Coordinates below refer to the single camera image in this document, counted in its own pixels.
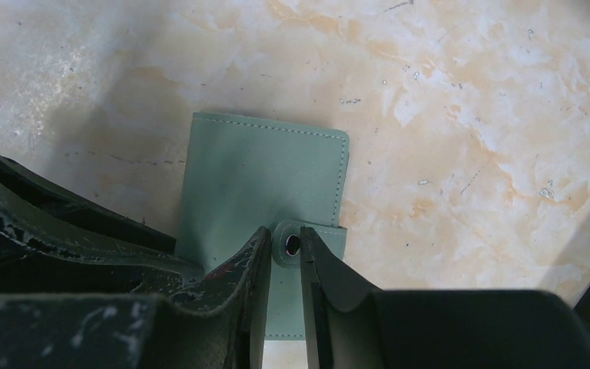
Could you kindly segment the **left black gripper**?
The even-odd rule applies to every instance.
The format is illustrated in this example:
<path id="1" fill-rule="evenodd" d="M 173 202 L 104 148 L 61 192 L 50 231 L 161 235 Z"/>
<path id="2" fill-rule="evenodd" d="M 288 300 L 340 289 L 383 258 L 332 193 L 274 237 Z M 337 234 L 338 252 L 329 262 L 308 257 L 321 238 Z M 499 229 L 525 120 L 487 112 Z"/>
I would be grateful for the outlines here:
<path id="1" fill-rule="evenodd" d="M 0 155 L 0 294 L 176 294 L 204 271 L 175 244 Z"/>

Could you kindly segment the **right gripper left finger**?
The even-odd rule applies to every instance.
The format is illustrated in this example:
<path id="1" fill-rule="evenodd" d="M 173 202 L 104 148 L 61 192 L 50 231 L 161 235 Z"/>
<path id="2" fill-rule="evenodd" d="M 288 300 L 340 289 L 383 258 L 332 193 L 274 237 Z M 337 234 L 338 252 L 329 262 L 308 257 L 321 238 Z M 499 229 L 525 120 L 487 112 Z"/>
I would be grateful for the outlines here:
<path id="1" fill-rule="evenodd" d="M 18 253 L 0 237 L 0 368 L 259 368 L 270 241 L 194 281 Z"/>

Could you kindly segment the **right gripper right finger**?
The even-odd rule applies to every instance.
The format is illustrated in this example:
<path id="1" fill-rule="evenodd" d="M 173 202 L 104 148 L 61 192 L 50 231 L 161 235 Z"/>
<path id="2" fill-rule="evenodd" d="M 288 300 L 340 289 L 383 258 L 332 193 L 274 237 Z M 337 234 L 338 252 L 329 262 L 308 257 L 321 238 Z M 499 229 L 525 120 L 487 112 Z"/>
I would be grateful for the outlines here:
<path id="1" fill-rule="evenodd" d="M 300 231 L 311 368 L 590 368 L 590 337 L 535 290 L 383 290 Z"/>

